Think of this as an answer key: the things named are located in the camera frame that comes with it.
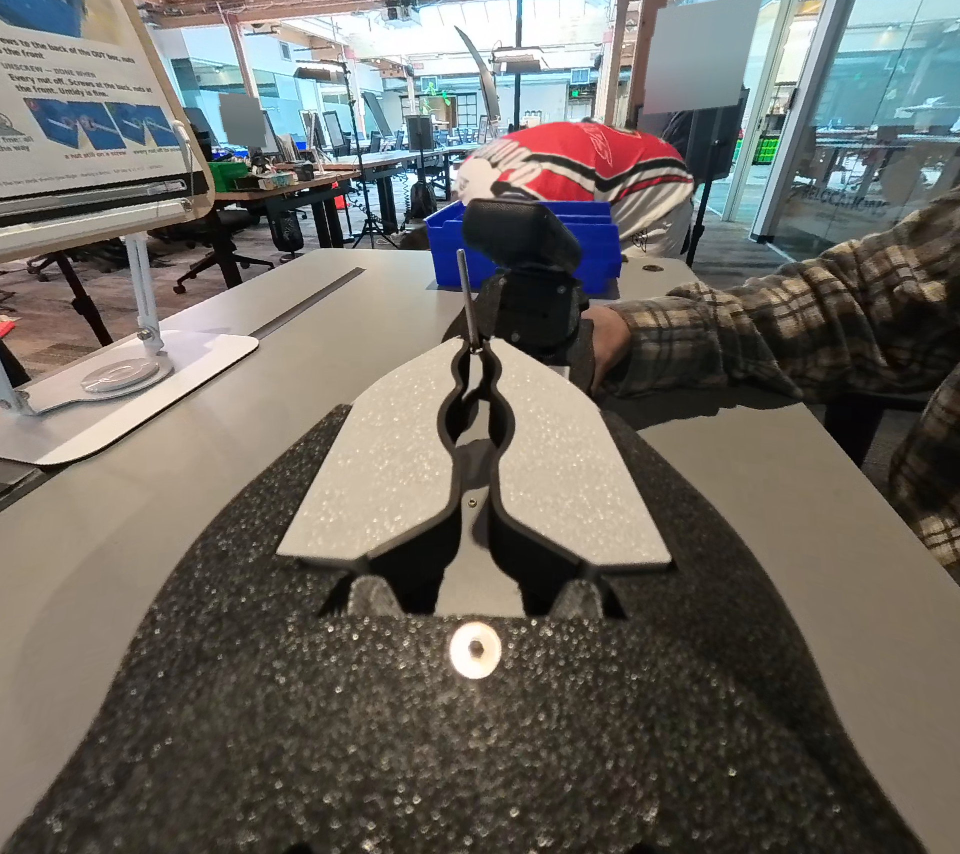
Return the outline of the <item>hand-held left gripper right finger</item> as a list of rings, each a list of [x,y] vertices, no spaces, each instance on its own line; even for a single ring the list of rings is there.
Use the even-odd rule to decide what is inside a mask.
[[[509,342],[484,352],[490,465],[488,548],[528,613],[567,584],[666,571],[672,556],[611,430],[589,397]]]

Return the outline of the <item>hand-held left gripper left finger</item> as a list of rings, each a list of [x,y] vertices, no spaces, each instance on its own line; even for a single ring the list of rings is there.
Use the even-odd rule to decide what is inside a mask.
[[[362,392],[294,512],[276,555],[385,581],[409,613],[432,613],[461,546],[468,344],[454,338]]]

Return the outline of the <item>long metal bolt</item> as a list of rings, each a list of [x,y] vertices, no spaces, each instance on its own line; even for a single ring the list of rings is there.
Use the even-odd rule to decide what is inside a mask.
[[[458,248],[456,257],[462,290],[463,317],[466,325],[467,342],[471,354],[476,355],[482,350],[483,344],[475,312],[473,287],[469,265],[467,263],[466,250],[464,248]]]

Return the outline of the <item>person's right forearm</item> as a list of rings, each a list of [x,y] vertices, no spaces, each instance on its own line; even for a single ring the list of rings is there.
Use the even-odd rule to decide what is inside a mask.
[[[630,352],[622,396],[751,384],[801,401],[933,393],[958,368],[959,200],[729,290],[702,282],[610,305]]]

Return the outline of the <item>person's right hand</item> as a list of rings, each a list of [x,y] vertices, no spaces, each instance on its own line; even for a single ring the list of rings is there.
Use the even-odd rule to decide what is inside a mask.
[[[626,320],[609,306],[593,305],[582,313],[592,325],[594,373],[591,393],[596,394],[608,375],[628,356],[631,331]]]

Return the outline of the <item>blue plastic bin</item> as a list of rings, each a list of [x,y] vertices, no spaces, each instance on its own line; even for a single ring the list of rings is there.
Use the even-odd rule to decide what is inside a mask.
[[[589,296],[605,296],[621,274],[622,252],[618,227],[606,201],[546,200],[545,205],[571,230],[582,249],[574,276]],[[467,272],[474,290],[491,277],[496,265],[481,252],[468,248],[463,239],[462,200],[452,201],[426,219],[427,240],[435,278],[441,288],[460,287],[456,251],[465,250]]]

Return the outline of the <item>white curved banner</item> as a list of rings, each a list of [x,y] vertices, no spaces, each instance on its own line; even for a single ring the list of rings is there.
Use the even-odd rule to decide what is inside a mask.
[[[481,85],[481,93],[486,107],[487,119],[491,122],[498,123],[502,119],[502,114],[494,75],[491,73],[486,60],[480,55],[469,36],[459,26],[456,26],[455,30],[458,32],[462,43],[475,62]]]

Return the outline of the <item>wooden office desk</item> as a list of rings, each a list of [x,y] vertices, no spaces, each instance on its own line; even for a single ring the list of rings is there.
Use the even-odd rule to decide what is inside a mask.
[[[217,192],[213,207],[208,214],[211,223],[221,225],[220,211],[231,205],[239,205],[247,212],[265,219],[270,226],[270,236],[281,260],[292,260],[304,249],[304,239],[299,228],[298,211],[309,209],[313,217],[318,245],[321,248],[343,248],[346,233],[341,223],[341,210],[336,200],[345,197],[358,172],[345,169],[342,172],[323,174],[308,180],[295,180],[279,185],[258,178],[267,187],[236,186],[226,192]]]

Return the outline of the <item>black tripod light stand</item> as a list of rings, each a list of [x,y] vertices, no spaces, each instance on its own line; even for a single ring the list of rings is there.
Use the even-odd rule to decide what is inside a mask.
[[[355,246],[357,246],[364,237],[368,237],[370,241],[370,246],[375,247],[375,236],[378,235],[381,237],[386,244],[393,248],[399,249],[398,245],[391,239],[390,235],[384,229],[383,225],[378,223],[377,219],[374,216],[373,208],[370,201],[369,194],[369,183],[370,180],[367,175],[363,150],[361,148],[361,133],[359,129],[357,112],[356,112],[356,98],[352,89],[351,79],[351,69],[345,60],[340,59],[339,61],[334,60],[319,60],[319,61],[307,61],[299,62],[294,71],[295,76],[299,80],[314,80],[317,82],[320,81],[331,81],[335,80],[337,76],[342,76],[343,84],[346,90],[346,98],[350,116],[350,123],[352,128],[352,140],[354,150],[349,154],[356,161],[356,166],[359,171],[358,182],[361,184],[361,190],[364,199],[364,210],[366,214],[365,226],[361,231],[361,234],[355,240]]]

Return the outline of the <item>black office chair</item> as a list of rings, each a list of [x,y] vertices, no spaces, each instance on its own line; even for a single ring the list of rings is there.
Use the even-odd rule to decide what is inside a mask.
[[[189,270],[173,285],[174,293],[183,296],[186,294],[188,281],[196,280],[201,274],[212,269],[222,273],[228,289],[242,283],[242,270],[251,267],[272,270],[275,267],[273,261],[242,254],[236,248],[235,236],[258,224],[259,216],[246,208],[215,205],[202,219],[156,228],[149,231],[148,235],[167,247],[181,245],[186,248],[206,248],[207,253],[199,261],[192,263]]]

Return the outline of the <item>instruction board on white stand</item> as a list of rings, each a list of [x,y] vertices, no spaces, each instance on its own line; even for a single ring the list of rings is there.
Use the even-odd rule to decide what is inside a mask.
[[[258,339],[162,329],[151,230],[211,212],[210,167],[132,0],[1,0],[2,263],[118,238],[133,335],[16,388],[3,461],[49,468],[112,446],[254,353]]]

